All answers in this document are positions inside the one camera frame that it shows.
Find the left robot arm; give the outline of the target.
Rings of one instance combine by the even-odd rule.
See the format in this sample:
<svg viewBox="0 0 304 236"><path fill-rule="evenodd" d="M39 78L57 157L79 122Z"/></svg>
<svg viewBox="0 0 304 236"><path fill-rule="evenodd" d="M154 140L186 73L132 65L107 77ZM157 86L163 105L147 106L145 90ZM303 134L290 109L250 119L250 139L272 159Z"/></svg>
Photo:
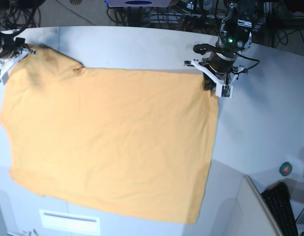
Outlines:
<svg viewBox="0 0 304 236"><path fill-rule="evenodd" d="M28 54L36 54L25 43L24 38L19 38L33 20L36 11L43 3L41 0L0 0L0 28L2 23L10 17L13 10L31 9L31 13L23 26L14 33L6 34L0 30L0 82L8 71ZM203 73L204 90L215 91L218 97L233 95L233 82L242 73L250 70L244 66L234 66L242 52L250 48L252 42L253 19L257 14L258 3L255 0L227 0L226 14L222 19L214 17L217 41L216 44L196 44L193 51L200 55L209 53L208 58L202 61L186 60L186 66L195 67Z"/></svg>

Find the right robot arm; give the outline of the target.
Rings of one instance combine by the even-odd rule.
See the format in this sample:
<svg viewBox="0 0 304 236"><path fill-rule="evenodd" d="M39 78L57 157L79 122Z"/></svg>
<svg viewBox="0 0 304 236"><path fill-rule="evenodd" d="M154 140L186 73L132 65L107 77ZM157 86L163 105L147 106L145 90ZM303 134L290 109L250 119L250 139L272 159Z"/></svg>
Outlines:
<svg viewBox="0 0 304 236"><path fill-rule="evenodd" d="M43 0L0 0L0 59L26 48L19 35L36 27L34 16L39 13Z"/></svg>

